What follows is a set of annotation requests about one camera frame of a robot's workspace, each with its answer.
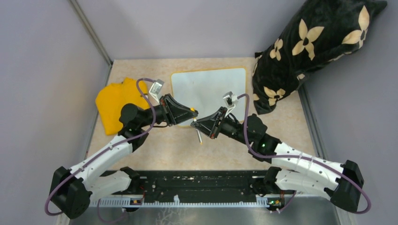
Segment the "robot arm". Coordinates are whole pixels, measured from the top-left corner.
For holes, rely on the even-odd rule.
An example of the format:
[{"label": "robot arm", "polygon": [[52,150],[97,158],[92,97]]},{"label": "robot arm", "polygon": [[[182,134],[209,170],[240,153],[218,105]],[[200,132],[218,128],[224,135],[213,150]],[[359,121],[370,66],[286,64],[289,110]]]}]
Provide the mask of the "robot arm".
[{"label": "robot arm", "polygon": [[[179,104],[169,94],[158,100],[160,104],[154,107],[157,124],[166,122],[168,126],[172,126],[198,116],[197,111]],[[122,168],[108,176],[101,175],[144,143],[148,133],[142,135],[145,132],[142,127],[152,123],[153,112],[151,109],[143,110],[136,105],[127,104],[122,109],[119,121],[123,124],[122,130],[101,150],[69,170],[60,167],[54,172],[50,192],[71,174],[76,173],[51,198],[69,218],[80,216],[91,201],[119,191],[129,189],[142,194],[139,193],[139,183],[136,182],[139,175],[130,168]]]},{"label": "robot arm", "polygon": [[[243,124],[227,116],[230,113],[228,108],[230,106],[221,107],[213,115],[191,123],[191,126],[211,139],[217,138],[221,133],[238,142],[246,143]],[[260,158],[250,151],[249,153],[259,161],[278,166],[268,170],[262,188],[273,190],[275,193],[278,190],[302,191],[324,197],[346,211],[357,210],[361,193],[341,176],[315,163],[317,161],[331,167],[362,188],[363,178],[355,162],[347,160],[345,164],[341,164],[308,155],[268,135],[266,130],[267,126],[255,114],[247,118],[247,137],[252,149],[258,154],[273,156],[273,158]]]}]

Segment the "yellow border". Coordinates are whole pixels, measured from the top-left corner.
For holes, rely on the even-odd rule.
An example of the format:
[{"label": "yellow border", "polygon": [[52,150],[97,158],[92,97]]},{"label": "yellow border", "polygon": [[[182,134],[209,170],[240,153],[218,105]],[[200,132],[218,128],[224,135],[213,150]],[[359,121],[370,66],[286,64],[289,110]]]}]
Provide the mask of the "yellow border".
[{"label": "yellow border", "polygon": [[[177,71],[177,72],[173,72],[171,75],[170,75],[170,86],[171,86],[171,95],[173,96],[173,98],[174,98],[174,92],[173,92],[173,82],[171,81],[171,77],[173,76],[173,74],[180,74],[180,73],[189,73],[189,72],[200,72],[200,71],[211,71],[211,70],[221,70],[221,69],[244,69],[245,70],[245,76],[246,76],[246,79],[245,79],[245,93],[247,93],[247,68],[246,67],[226,67],[226,68],[213,68],[213,69],[195,69],[195,70],[187,70],[187,71]],[[180,126],[180,125],[177,125],[177,126],[179,126],[179,127],[181,127],[181,128],[190,128],[191,126]]]}]

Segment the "marker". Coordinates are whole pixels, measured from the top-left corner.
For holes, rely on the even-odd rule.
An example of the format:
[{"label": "marker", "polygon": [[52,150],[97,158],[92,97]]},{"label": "marker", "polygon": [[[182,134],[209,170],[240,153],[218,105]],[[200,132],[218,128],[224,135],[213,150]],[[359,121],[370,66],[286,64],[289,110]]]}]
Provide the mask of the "marker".
[{"label": "marker", "polygon": [[199,131],[198,129],[196,129],[196,133],[198,134],[199,143],[200,143],[200,144],[203,144],[203,142],[202,142],[202,136],[200,135],[200,131]]}]

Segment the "table top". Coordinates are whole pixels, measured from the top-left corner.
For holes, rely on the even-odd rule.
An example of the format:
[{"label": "table top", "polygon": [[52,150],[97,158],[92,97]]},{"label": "table top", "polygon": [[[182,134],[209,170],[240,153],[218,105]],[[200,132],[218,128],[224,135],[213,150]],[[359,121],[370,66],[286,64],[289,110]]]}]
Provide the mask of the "table top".
[{"label": "table top", "polygon": [[[167,94],[172,93],[170,76],[174,72],[242,67],[246,69],[247,93],[252,96],[251,78],[255,62],[255,58],[115,60],[108,83],[121,83],[125,77],[162,79],[165,82],[162,94]],[[252,113],[255,113],[255,109],[251,103],[249,114]],[[297,92],[278,102],[272,113],[259,117],[267,125],[269,135],[314,155]],[[87,156],[100,150],[113,137],[105,135],[98,117]],[[224,135],[219,135],[215,140],[204,135],[202,138],[203,145],[200,145],[196,131],[191,127],[153,128],[138,150],[110,169],[129,166],[134,170],[261,170],[270,167],[270,164],[252,158],[244,144]]]}]

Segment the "gray wall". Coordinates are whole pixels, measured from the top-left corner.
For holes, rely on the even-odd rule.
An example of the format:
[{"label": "gray wall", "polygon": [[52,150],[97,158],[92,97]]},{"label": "gray wall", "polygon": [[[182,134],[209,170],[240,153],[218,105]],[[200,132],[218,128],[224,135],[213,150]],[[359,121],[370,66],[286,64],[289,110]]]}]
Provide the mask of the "gray wall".
[{"label": "gray wall", "polygon": [[398,224],[398,1],[388,3],[357,54],[306,84],[327,154],[362,170],[373,207],[359,225]]},{"label": "gray wall", "polygon": [[53,172],[83,159],[108,68],[66,0],[2,1],[0,31],[0,224],[53,224]]},{"label": "gray wall", "polygon": [[79,0],[112,59],[253,57],[304,0]]}]

